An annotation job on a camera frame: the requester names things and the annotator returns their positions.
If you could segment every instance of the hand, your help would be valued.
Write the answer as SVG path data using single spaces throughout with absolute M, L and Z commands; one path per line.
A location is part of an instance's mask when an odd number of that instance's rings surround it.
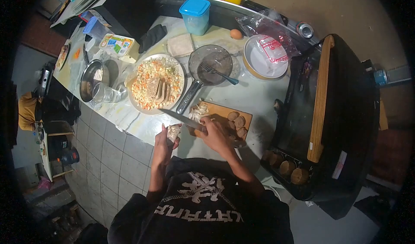
M 152 168 L 156 168 L 160 165 L 166 166 L 170 162 L 171 152 L 179 146 L 180 138 L 177 137 L 173 147 L 167 146 L 167 128 L 164 124 L 161 125 L 161 133 L 156 135 L 154 143 L 154 155 Z
M 203 132 L 200 133 L 200 137 L 206 145 L 219 153 L 223 158 L 228 156 L 229 153 L 235 152 L 227 136 L 228 133 L 219 122 L 211 121 L 208 116 L 203 117 L 200 121 L 205 123 L 207 129 L 207 135 Z

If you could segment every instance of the fork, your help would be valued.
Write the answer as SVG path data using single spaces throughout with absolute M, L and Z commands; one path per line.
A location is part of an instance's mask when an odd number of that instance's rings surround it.
M 239 80 L 237 80 L 235 78 L 230 78 L 229 76 L 226 76 L 226 75 L 216 71 L 216 69 L 212 68 L 211 66 L 207 65 L 204 62 L 200 63 L 200 67 L 203 68 L 208 73 L 215 73 L 215 74 L 218 74 L 218 75 L 222 76 L 223 78 L 228 80 L 234 86 L 239 83 Z

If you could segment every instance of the butter container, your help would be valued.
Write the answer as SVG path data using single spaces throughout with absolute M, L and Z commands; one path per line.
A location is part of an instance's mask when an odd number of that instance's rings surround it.
M 119 60 L 135 63 L 139 57 L 140 44 L 133 38 L 107 33 L 99 48 L 113 56 L 117 56 Z

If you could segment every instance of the stainless steel bowl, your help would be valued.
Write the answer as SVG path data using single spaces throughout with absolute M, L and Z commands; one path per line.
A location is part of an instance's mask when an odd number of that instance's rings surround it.
M 102 70 L 102 80 L 94 79 L 97 70 Z M 92 101 L 92 91 L 98 83 L 108 85 L 110 81 L 110 72 L 108 68 L 98 59 L 94 59 L 88 63 L 82 73 L 79 84 L 79 95 L 84 102 Z

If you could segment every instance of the egg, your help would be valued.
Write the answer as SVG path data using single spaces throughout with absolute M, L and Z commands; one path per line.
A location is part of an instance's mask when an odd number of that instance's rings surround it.
M 237 29 L 233 29 L 230 32 L 230 35 L 233 39 L 242 39 L 244 36 L 242 35 L 242 32 L 240 32 Z

